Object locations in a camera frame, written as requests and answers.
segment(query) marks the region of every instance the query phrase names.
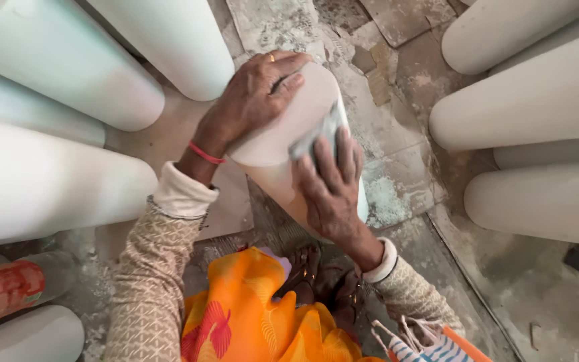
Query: red leaf print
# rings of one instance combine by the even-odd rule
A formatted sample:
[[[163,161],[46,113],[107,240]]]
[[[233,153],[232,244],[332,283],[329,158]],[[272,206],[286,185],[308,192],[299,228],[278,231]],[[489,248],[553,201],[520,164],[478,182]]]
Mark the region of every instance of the red leaf print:
[[[208,302],[203,321],[182,338],[180,345],[182,357],[186,358],[188,362],[197,362],[200,347],[207,338],[210,338],[216,357],[222,359],[232,339],[232,330],[227,325],[231,315],[232,311],[227,310],[227,317],[224,316],[219,301]]]
[[[227,352],[227,347],[229,347],[229,341],[232,340],[232,330],[227,325],[231,315],[232,311],[227,310],[227,318],[220,321],[211,333],[211,343],[213,343],[213,350],[215,350],[218,359],[222,359],[224,353]]]
[[[180,342],[180,354],[185,358],[187,362],[191,362],[196,347],[196,342],[198,341],[198,335],[200,333],[200,326],[197,326],[191,332],[185,334]]]

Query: right hand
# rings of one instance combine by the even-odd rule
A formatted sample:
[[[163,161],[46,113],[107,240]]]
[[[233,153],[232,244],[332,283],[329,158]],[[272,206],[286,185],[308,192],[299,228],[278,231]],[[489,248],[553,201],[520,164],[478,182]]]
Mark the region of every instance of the right hand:
[[[363,153],[345,127],[338,128],[336,144],[337,161],[325,137],[315,141],[319,173],[309,155],[297,161],[299,187],[308,206],[308,224],[341,247],[362,271],[370,271],[381,264],[383,243],[357,214]]]

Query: foot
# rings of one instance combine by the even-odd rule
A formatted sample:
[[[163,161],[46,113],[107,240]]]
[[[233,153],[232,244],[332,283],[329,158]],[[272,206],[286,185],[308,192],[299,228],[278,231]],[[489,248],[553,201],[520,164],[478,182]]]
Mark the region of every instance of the foot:
[[[280,295],[288,291],[296,293],[297,307],[314,304],[314,283],[317,279],[318,263],[321,260],[321,251],[316,245],[308,245],[294,251],[289,256],[292,271],[289,278],[280,288]]]
[[[364,292],[354,270],[350,270],[340,284],[341,287],[334,297],[334,308],[331,309],[332,316],[336,326],[347,332],[352,340],[358,342],[355,333],[355,321],[364,306]]]

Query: forearm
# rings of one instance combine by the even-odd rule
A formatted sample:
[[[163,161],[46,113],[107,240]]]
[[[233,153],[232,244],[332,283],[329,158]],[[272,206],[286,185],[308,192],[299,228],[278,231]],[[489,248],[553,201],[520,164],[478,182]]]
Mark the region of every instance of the forearm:
[[[463,335],[464,327],[446,302],[446,297],[437,292],[435,286],[428,283],[406,260],[397,256],[390,240],[382,238],[382,242],[386,245],[386,253],[394,253],[394,257],[384,258],[386,261],[381,267],[367,273],[364,278],[377,289],[390,318],[400,321],[402,316],[406,316],[441,321]]]
[[[217,192],[168,162],[148,209],[129,234],[114,275],[106,361],[180,358],[182,274]]]

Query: red label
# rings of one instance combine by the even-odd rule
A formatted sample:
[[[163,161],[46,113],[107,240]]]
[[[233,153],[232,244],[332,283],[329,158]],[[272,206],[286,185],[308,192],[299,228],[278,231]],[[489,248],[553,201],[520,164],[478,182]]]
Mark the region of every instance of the red label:
[[[44,284],[44,273],[35,263],[17,260],[0,265],[0,318],[32,307]]]

